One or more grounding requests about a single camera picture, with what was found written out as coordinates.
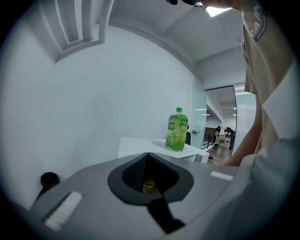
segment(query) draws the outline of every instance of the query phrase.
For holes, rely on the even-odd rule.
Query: ceiling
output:
[[[31,25],[54,62],[104,43],[111,25],[156,43],[197,76],[203,59],[240,48],[243,39],[241,14],[232,9],[210,17],[203,7],[181,0],[175,6],[166,0],[38,2]]]
[[[221,106],[235,106],[235,95],[232,86],[226,88],[218,88],[211,91],[214,91],[216,93]]]
[[[180,0],[175,6],[166,0],[114,0],[109,25],[155,42],[192,72],[199,61],[238,48],[243,39],[239,12],[210,17],[203,7]]]

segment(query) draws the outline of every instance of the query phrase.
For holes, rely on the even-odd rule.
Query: floor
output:
[[[206,144],[205,147],[204,147],[202,150],[208,152],[212,147],[213,147],[213,145],[211,145],[211,143],[210,143],[210,145],[208,146],[208,148],[207,148],[207,144]]]
[[[222,141],[220,141],[217,150],[213,148],[209,150],[208,153],[213,159],[208,159],[207,163],[221,165],[226,162],[230,158],[232,152],[232,150],[227,150],[227,145],[227,143],[222,144]]]

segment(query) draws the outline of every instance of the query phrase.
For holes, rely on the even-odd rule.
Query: beige t-shirt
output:
[[[261,105],[279,85],[293,59],[293,51],[282,30],[259,2],[241,0],[246,62],[245,91],[258,95]],[[262,133],[255,152],[272,145],[276,131],[262,109]]]

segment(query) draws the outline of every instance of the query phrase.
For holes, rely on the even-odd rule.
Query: glass door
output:
[[[202,149],[206,126],[206,93],[200,81],[195,77],[193,87],[193,104],[189,132],[191,133],[191,146]]]

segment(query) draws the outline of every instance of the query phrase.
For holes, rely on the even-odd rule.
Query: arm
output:
[[[241,142],[239,148],[236,150],[235,154],[224,163],[226,166],[239,166],[242,159],[250,154],[253,154],[258,140],[262,133],[262,107],[258,95],[255,95],[256,98],[256,113],[253,126]]]
[[[233,8],[240,11],[240,0],[203,0],[202,4],[214,8]]]

